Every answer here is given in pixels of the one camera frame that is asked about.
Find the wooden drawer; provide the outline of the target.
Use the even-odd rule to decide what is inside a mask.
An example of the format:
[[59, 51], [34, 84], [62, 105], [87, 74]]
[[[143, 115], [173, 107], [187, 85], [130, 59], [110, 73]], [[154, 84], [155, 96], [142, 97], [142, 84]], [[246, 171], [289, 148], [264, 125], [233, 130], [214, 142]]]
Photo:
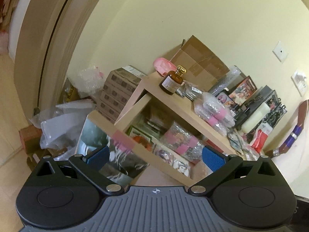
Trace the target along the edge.
[[[202, 163], [202, 149], [211, 145], [219, 152], [208, 138], [202, 134], [197, 136], [188, 131], [165, 111], [154, 105], [146, 106], [126, 130], [120, 130], [99, 111], [92, 111], [87, 119], [96, 124], [114, 140], [123, 143], [136, 156], [149, 165], [130, 184], [175, 182], [184, 186], [192, 186], [209, 174], [210, 170]], [[134, 136], [142, 136], [151, 142], [153, 151], [135, 142]], [[154, 154], [156, 148], [164, 149], [174, 155], [173, 165], [165, 163]]]

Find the white plastic bags pile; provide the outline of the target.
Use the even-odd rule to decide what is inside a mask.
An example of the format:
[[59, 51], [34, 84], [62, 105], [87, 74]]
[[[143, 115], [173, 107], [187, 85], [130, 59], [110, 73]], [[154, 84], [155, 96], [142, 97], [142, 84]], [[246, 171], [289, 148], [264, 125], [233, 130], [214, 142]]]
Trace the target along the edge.
[[72, 101], [45, 109], [30, 119], [42, 131], [41, 149], [75, 148], [84, 122], [95, 109], [92, 100]]

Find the white cylindrical bottle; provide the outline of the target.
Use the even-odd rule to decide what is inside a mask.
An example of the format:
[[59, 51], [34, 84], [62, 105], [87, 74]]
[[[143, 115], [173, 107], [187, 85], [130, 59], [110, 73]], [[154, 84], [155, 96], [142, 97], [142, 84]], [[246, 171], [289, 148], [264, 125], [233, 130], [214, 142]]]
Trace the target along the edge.
[[267, 103], [263, 102], [242, 124], [241, 132], [244, 134], [249, 133], [269, 112], [270, 107], [267, 105]]

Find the pink wrapped plastic packet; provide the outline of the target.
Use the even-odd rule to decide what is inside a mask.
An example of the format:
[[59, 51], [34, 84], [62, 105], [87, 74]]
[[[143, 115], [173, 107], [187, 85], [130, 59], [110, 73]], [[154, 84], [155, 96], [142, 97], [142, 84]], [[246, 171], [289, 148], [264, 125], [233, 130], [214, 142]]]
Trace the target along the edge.
[[211, 93], [203, 92], [193, 101], [193, 106], [197, 116], [224, 137], [235, 125], [230, 110], [224, 107]]

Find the dark haired anime badge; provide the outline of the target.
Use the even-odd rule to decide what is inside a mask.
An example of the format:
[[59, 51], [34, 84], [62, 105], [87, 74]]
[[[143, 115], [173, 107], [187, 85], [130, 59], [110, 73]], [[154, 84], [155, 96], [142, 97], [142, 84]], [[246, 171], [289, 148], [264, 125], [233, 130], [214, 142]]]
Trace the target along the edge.
[[174, 155], [171, 154], [170, 152], [165, 151], [164, 149], [161, 149], [161, 148], [156, 148], [154, 150], [154, 154], [160, 157], [165, 163], [169, 165], [173, 165]]

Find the anime badge box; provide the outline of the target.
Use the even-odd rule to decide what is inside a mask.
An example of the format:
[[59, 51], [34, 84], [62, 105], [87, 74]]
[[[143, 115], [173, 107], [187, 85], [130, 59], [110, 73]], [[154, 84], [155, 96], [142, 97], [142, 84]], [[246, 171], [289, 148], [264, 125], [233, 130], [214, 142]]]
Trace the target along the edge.
[[230, 111], [237, 108], [237, 104], [228, 96], [225, 91], [220, 92], [216, 98], [225, 108], [229, 109]]

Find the red haired anime badge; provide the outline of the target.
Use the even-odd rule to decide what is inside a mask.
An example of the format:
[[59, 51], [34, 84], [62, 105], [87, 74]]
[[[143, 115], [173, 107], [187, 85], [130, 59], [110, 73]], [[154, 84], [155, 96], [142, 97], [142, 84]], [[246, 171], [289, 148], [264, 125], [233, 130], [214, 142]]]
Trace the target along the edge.
[[146, 138], [142, 136], [134, 136], [132, 138], [135, 142], [139, 143], [140, 145], [144, 146], [148, 151], [152, 152], [153, 147], [151, 142], [149, 142]]

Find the brown purple prop sword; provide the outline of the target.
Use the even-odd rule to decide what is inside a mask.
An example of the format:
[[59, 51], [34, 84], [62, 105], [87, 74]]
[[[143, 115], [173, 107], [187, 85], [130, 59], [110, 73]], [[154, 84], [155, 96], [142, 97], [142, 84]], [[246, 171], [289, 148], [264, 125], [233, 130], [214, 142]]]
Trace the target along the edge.
[[292, 132], [290, 132], [289, 136], [280, 147], [265, 152], [265, 155], [270, 158], [274, 158], [281, 154], [286, 154], [303, 131], [307, 115], [308, 100], [305, 100], [298, 107], [297, 124], [295, 125]]

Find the wooden side table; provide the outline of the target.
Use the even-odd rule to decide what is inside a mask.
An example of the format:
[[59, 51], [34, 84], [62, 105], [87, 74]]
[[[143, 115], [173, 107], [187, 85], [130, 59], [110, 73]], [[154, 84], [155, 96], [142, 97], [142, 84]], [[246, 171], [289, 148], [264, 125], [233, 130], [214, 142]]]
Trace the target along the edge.
[[161, 77], [156, 72], [142, 78], [115, 122], [118, 129], [125, 131], [146, 106], [154, 105], [161, 111], [167, 112], [170, 118], [192, 134], [204, 135], [223, 152], [237, 153], [230, 146], [228, 138], [220, 135], [208, 123], [199, 118], [194, 112], [193, 103], [188, 98], [181, 98], [176, 94], [168, 95], [159, 87], [160, 82]]

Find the bubble wrap roll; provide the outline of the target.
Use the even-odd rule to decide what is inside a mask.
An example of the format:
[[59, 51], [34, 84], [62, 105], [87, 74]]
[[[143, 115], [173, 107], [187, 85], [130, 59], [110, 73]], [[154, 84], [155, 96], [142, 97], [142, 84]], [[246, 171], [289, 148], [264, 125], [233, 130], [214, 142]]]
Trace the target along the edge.
[[224, 88], [228, 87], [232, 82], [234, 82], [237, 77], [239, 77], [241, 74], [241, 70], [237, 66], [233, 66], [229, 72], [227, 72], [222, 78], [219, 79], [219, 81], [212, 86], [212, 88], [208, 91], [209, 93], [213, 95], [217, 95], [221, 91], [223, 91]]

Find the stack of brown cartons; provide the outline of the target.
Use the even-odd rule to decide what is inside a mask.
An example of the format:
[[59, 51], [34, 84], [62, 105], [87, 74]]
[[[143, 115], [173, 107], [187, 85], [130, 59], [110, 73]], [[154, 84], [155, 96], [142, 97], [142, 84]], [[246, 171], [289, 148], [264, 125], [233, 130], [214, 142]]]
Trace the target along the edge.
[[97, 110], [111, 123], [116, 122], [135, 89], [146, 75], [132, 66], [111, 71], [96, 101]]

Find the amber bottle gold cap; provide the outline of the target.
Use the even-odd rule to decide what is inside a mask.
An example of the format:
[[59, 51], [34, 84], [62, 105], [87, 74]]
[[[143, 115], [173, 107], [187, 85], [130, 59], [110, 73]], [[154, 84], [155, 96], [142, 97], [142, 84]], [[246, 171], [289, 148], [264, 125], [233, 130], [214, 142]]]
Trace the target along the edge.
[[168, 95], [174, 94], [182, 85], [182, 75], [186, 73], [186, 69], [183, 66], [177, 66], [175, 71], [169, 71], [162, 79], [159, 87]]

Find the pink plastic bag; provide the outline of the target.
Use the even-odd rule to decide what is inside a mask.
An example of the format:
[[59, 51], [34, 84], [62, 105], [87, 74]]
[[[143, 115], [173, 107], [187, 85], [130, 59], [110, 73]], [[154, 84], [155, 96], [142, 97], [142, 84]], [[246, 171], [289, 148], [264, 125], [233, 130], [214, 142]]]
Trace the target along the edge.
[[177, 67], [165, 58], [157, 58], [153, 62], [155, 70], [164, 77], [170, 71], [176, 71]]

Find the white wall power socket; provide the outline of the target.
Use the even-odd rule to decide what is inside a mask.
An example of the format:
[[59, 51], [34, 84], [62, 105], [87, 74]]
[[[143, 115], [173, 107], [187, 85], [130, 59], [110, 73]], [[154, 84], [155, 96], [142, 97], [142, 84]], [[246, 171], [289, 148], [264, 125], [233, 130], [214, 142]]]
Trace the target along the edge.
[[301, 71], [296, 70], [294, 74], [291, 76], [291, 79], [296, 87], [299, 95], [303, 97], [308, 91], [308, 77], [307, 75]]

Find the white wall switch plate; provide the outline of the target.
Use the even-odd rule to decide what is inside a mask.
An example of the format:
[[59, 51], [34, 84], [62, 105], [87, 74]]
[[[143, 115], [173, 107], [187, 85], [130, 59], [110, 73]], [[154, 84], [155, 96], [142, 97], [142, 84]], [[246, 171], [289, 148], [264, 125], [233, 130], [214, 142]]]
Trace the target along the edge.
[[277, 43], [275, 48], [272, 50], [273, 54], [277, 57], [277, 59], [283, 63], [288, 57], [288, 53], [286, 52], [285, 48], [283, 47], [281, 41]]

